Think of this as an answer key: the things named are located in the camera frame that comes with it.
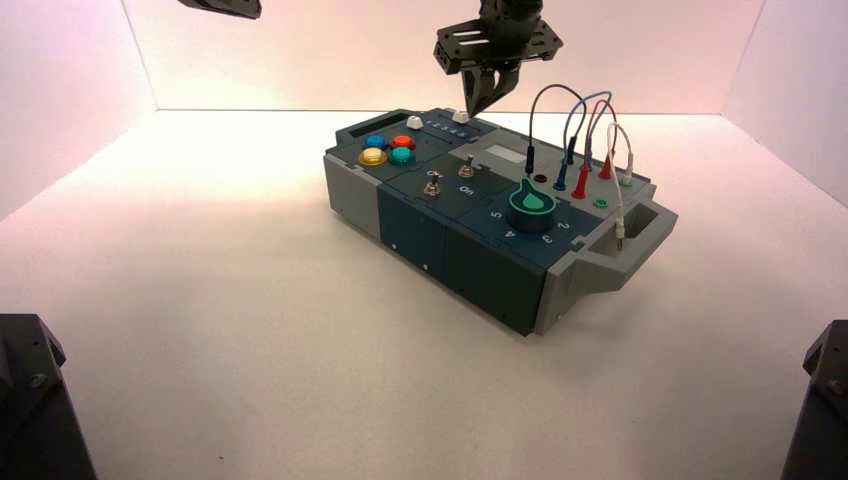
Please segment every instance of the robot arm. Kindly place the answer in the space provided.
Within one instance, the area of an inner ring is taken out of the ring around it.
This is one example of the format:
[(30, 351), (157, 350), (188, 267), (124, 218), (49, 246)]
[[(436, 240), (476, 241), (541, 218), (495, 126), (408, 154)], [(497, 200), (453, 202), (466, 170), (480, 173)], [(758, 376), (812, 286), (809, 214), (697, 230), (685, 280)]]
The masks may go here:
[(515, 89), (522, 62), (551, 60), (562, 47), (541, 11), (542, 0), (481, 0), (479, 19), (438, 31), (434, 55), (448, 75), (462, 72), (469, 115)]
[(262, 14), (262, 5), (259, 0), (179, 0), (179, 2), (191, 8), (254, 20)]

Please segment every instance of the white button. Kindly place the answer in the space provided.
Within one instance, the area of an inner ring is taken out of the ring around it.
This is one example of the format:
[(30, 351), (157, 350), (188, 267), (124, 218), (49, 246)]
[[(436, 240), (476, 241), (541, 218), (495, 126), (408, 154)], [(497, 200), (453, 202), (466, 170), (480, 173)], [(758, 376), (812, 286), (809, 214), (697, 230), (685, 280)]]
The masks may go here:
[(461, 123), (465, 125), (466, 123), (468, 123), (468, 112), (456, 112), (453, 114), (451, 120), (456, 123)]
[(421, 117), (412, 116), (406, 119), (406, 126), (413, 130), (421, 130), (424, 128), (424, 122), (421, 121)]

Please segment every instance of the white cable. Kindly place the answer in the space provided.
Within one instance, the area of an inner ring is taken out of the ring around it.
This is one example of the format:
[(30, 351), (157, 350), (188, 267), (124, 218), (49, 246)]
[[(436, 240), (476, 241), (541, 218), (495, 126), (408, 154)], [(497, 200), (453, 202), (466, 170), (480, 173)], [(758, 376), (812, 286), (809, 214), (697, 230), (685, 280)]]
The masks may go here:
[(612, 181), (615, 183), (615, 192), (618, 194), (618, 213), (615, 218), (615, 238), (618, 240), (618, 249), (621, 250), (624, 246), (624, 200), (621, 198), (621, 186), (618, 184), (618, 174), (615, 171), (615, 153), (612, 151), (613, 144), (613, 133), (616, 129), (621, 132), (624, 136), (624, 140), (627, 142), (627, 171), (624, 175), (625, 185), (630, 185), (630, 181), (633, 178), (633, 148), (630, 144), (630, 137), (627, 135), (627, 132), (624, 128), (621, 127), (616, 122), (610, 124), (607, 128), (607, 156), (610, 159), (610, 166), (612, 167)]

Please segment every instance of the red plug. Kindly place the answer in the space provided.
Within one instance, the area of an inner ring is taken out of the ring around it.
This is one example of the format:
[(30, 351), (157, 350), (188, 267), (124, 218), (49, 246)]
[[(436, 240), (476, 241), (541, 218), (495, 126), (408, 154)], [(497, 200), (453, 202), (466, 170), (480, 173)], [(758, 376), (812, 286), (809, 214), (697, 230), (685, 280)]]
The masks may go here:
[(589, 180), (589, 166), (585, 163), (580, 167), (580, 178), (577, 180), (577, 188), (571, 192), (571, 196), (582, 200), (586, 198), (586, 182)]
[(607, 155), (607, 160), (604, 162), (604, 168), (598, 176), (604, 180), (612, 180), (612, 161), (610, 160), (609, 155)]

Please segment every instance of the teal button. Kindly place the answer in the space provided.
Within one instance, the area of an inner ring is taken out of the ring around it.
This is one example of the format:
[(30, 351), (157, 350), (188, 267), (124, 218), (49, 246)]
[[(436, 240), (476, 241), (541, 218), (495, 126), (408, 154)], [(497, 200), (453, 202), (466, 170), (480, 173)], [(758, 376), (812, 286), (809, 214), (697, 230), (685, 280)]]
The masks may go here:
[(405, 167), (415, 162), (415, 155), (412, 153), (412, 150), (406, 147), (399, 147), (392, 150), (391, 162), (392, 165)]

